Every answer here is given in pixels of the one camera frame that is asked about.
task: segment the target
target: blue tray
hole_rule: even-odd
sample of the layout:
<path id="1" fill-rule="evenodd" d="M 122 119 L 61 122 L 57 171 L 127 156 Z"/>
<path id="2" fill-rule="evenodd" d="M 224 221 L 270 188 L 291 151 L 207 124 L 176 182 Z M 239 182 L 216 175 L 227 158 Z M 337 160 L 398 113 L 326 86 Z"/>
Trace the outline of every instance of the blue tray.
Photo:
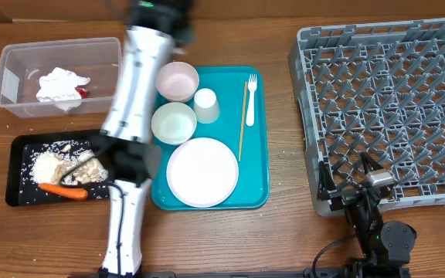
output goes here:
<path id="1" fill-rule="evenodd" d="M 255 124 L 245 125 L 243 149 L 239 162 L 239 177 L 233 193 L 222 203 L 211 208 L 193 208 L 180 202 L 169 189 L 166 168 L 171 154 L 177 146 L 163 144 L 155 139 L 162 148 L 161 169 L 152 183 L 152 199 L 161 209 L 254 209 L 262 206 L 269 198 L 269 156 L 267 153 L 267 128 L 263 83 L 260 73 L 249 66 L 207 66 L 197 67 L 200 76 L 199 89 L 209 88 L 216 92 L 221 114 L 212 124 L 197 123 L 193 138 L 209 137 L 223 142 L 238 159 L 239 134 L 243 107 L 245 81 L 251 73 L 258 76 L 255 92 Z M 157 107 L 168 101 L 158 94 Z M 193 100 L 187 103 L 193 108 Z"/>

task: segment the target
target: fork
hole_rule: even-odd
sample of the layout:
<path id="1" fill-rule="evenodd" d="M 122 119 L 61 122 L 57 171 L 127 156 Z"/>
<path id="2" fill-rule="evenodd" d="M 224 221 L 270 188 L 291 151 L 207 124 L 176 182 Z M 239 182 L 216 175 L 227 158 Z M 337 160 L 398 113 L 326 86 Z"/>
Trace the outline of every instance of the fork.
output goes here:
<path id="1" fill-rule="evenodd" d="M 256 74 L 250 74 L 248 79 L 248 91 L 250 91 L 250 99 L 248 100 L 248 110 L 246 111 L 246 125 L 251 127 L 255 123 L 255 90 L 256 90 Z"/>

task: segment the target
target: crumpled paper towel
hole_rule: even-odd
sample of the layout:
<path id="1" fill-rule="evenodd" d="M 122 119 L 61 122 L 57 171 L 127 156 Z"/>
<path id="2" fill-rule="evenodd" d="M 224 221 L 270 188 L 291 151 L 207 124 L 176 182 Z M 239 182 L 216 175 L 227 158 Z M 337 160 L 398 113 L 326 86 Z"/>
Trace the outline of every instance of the crumpled paper towel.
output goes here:
<path id="1" fill-rule="evenodd" d="M 89 77 L 77 76 L 76 73 L 69 70 L 56 67 L 47 76 L 39 79 L 40 90 L 37 93 L 37 100 L 59 101 L 59 100 L 81 100 L 81 95 L 75 90 L 77 86 L 87 85 L 90 82 Z M 56 106 L 68 112 L 74 107 L 78 107 L 81 102 L 56 104 Z"/>

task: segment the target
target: dish rack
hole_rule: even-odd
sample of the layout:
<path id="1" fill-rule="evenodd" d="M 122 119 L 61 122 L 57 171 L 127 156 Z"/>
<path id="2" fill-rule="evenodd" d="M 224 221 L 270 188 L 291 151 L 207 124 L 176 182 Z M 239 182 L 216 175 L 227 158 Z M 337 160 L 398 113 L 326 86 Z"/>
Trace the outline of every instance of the dish rack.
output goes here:
<path id="1" fill-rule="evenodd" d="M 314 209 L 323 161 L 338 190 L 366 151 L 397 181 L 381 211 L 445 205 L 445 19 L 303 28 L 289 55 Z"/>

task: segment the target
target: brown tabletop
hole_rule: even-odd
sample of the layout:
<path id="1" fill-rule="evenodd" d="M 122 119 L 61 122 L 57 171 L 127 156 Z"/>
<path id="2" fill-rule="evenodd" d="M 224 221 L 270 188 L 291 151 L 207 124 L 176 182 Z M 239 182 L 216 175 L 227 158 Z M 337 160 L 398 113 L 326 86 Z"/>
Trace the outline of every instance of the brown tabletop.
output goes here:
<path id="1" fill-rule="evenodd" d="M 179 59 L 195 66 L 249 65 L 262 73 L 266 100 L 271 193 L 255 210 L 166 212 L 149 204 L 143 225 L 146 271 L 176 273 L 302 270 L 327 244 L 352 234 L 344 218 L 312 208 L 304 162 L 304 131 L 294 102 L 287 54 L 299 28 L 381 22 L 407 17 L 252 19 L 194 22 L 197 42 Z M 114 22 L 0 24 L 4 46 L 21 42 L 116 36 Z M 5 204 L 10 144 L 20 134 L 98 128 L 105 114 L 21 119 L 0 108 L 0 277 L 65 277 L 97 271 L 104 258 L 109 202 Z M 385 220 L 418 232 L 414 277 L 445 277 L 445 207 L 401 209 Z M 352 240 L 331 249 L 318 266 L 361 256 Z"/>

